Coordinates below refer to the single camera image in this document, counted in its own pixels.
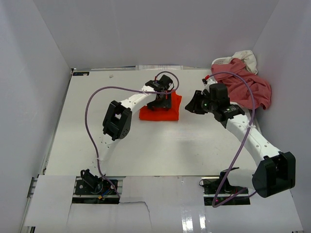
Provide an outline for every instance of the white cloth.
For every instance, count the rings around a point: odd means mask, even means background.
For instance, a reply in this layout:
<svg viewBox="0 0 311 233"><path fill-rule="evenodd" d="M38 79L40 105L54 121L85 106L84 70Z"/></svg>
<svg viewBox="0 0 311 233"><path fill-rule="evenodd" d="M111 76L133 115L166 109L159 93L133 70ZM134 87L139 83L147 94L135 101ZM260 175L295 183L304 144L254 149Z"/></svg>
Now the white cloth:
<svg viewBox="0 0 311 233"><path fill-rule="evenodd" d="M257 61L251 50L244 50L236 52L232 57L226 57L223 61L224 64L229 64L233 58L239 58L246 64L246 69L253 74L257 74Z"/></svg>

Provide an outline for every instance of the white tabletop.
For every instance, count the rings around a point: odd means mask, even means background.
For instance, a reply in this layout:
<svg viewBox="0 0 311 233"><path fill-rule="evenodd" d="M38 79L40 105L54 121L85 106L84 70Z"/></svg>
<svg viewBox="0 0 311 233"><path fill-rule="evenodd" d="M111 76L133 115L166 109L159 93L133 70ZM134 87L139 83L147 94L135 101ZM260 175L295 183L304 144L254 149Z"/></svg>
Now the white tabletop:
<svg viewBox="0 0 311 233"><path fill-rule="evenodd" d="M95 150L85 130L84 113L94 91L111 85L141 89L157 73L153 70L92 71L89 76L73 76L46 174L79 176L80 170L93 168ZM130 133L118 144L109 162L108 176L219 175L228 168L240 142L213 114L196 115L184 109L195 90L203 89L201 79L210 74L210 70L176 70L174 73L180 79L177 93L182 96L179 121L141 121L138 113L133 115ZM93 98L88 122L98 146L109 103L132 94L110 89ZM255 162L243 149L236 166L255 168Z"/></svg>

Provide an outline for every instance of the black bracket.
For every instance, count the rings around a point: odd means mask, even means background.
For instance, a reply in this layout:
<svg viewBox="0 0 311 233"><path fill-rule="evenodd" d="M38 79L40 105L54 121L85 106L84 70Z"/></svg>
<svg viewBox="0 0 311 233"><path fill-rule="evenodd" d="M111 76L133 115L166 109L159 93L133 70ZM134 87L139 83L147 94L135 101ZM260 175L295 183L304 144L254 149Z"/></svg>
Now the black bracket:
<svg viewBox="0 0 311 233"><path fill-rule="evenodd" d="M228 89L223 83L215 83L209 86L209 92L196 90L189 104L185 107L191 113L213 113L215 119L224 127L228 119L245 112L238 106L230 104Z"/></svg>
<svg viewBox="0 0 311 233"><path fill-rule="evenodd" d="M252 183L257 193L263 197L293 188L295 186L296 159L292 153L282 153L274 157L265 156L259 163Z"/></svg>
<svg viewBox="0 0 311 233"><path fill-rule="evenodd" d="M150 80L145 85L152 87L156 92L166 92L170 89L172 84L173 81L169 76L162 75L160 80ZM157 94L155 101L148 103L147 106L148 109L152 110L155 108L165 108L169 110L172 107L172 96L171 94Z"/></svg>
<svg viewBox="0 0 311 233"><path fill-rule="evenodd" d="M125 108L120 102L112 101L103 121L103 133L112 137L112 140L123 139L131 128L132 111Z"/></svg>
<svg viewBox="0 0 311 233"><path fill-rule="evenodd" d="M110 183L98 176L94 176L89 172L89 169L81 171L81 180L77 180L74 193L76 195L93 195L102 194L107 190L115 193L110 188ZM110 180L116 189L118 188L118 180Z"/></svg>

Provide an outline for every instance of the crumpled cloth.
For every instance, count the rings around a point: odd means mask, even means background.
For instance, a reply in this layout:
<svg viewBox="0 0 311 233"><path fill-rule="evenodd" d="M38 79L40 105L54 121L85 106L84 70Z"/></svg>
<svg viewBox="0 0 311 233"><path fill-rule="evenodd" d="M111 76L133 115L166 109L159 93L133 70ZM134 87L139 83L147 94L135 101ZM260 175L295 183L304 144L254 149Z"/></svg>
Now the crumpled cloth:
<svg viewBox="0 0 311 233"><path fill-rule="evenodd" d="M224 63L229 64L233 58L239 58L240 60L242 60L245 63L246 69L249 72L253 74L258 73L257 68L256 68L257 61L251 50L243 50L243 51L236 52L232 57L226 57L226 59L224 60Z"/></svg>
<svg viewBox="0 0 311 233"><path fill-rule="evenodd" d="M229 71L240 75L250 86L255 100L255 108L262 106L264 110L271 104L271 87L268 81L245 69L246 65L238 58L233 58L229 64L212 65L212 73ZM230 101L245 108L252 109L252 99L246 85L231 74L217 74L216 81L224 83L228 88Z"/></svg>

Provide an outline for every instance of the white box wall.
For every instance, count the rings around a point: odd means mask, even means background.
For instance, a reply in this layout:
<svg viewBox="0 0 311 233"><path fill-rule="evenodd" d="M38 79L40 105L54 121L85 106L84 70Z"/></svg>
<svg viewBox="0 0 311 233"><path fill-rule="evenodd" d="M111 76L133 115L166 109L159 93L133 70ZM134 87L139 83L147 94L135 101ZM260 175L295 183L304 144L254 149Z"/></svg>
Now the white box wall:
<svg viewBox="0 0 311 233"><path fill-rule="evenodd" d="M260 76L272 88L272 105L258 111L264 136L296 157L293 199L305 232L311 232L311 2L280 0L254 47Z"/></svg>
<svg viewBox="0 0 311 233"><path fill-rule="evenodd" d="M0 0L0 232L16 233L70 69L32 0Z"/></svg>
<svg viewBox="0 0 311 233"><path fill-rule="evenodd" d="M296 111L289 115L284 110L283 100L295 104L309 96L310 82L301 87L292 80L295 71L308 81L308 1L34 2L42 17L31 0L0 1L0 47L5 54L0 58L4 113L0 117L0 171L5 186L0 191L0 230L16 232L19 228L30 179L38 173L49 147L69 80L66 62L79 68L137 64L208 67L216 57L252 49L255 44L259 71L271 82L275 98L269 111L259 113L263 133L280 148L298 153L293 195L303 226L310 230L305 220L310 206L303 202L309 191L303 184L310 177L308 142L304 141L310 136L308 106L288 128L276 123L297 116ZM302 91L293 93L293 87ZM279 136L291 132L299 135L296 141Z"/></svg>

